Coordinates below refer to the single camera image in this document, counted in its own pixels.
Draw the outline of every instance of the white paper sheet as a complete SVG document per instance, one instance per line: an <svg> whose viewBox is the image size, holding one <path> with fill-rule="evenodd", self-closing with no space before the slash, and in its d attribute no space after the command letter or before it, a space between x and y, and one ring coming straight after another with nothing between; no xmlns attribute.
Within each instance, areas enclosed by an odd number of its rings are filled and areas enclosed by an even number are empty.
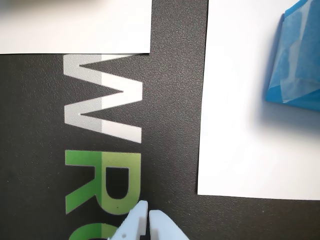
<svg viewBox="0 0 320 240"><path fill-rule="evenodd" d="M297 0L209 0L198 194L320 200L320 113L263 101Z"/></svg>
<svg viewBox="0 0 320 240"><path fill-rule="evenodd" d="M0 54L150 52L152 0L66 0L0 11Z"/></svg>

